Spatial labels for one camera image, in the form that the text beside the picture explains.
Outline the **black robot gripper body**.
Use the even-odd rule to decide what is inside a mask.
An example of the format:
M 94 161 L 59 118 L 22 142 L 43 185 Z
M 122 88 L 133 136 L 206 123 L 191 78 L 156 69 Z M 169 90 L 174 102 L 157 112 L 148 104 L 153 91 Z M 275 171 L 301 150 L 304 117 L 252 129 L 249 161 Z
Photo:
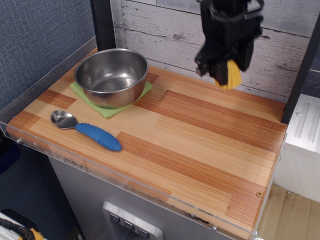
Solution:
M 262 34 L 264 1 L 249 10 L 249 0 L 201 0 L 200 14 L 205 43 L 194 61 L 197 73 L 209 73 L 214 62 L 234 60 L 240 43 Z

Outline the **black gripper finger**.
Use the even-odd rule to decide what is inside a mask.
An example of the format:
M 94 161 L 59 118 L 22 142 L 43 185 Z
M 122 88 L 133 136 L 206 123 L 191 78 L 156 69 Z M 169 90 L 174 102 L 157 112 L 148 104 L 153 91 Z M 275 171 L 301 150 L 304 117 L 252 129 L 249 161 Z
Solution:
M 233 60 L 238 68 L 245 72 L 250 66 L 254 50 L 254 41 L 242 42 L 237 47 L 237 52 Z
M 219 85 L 228 84 L 228 66 L 227 61 L 216 61 L 209 67 L 209 75 L 214 78 Z

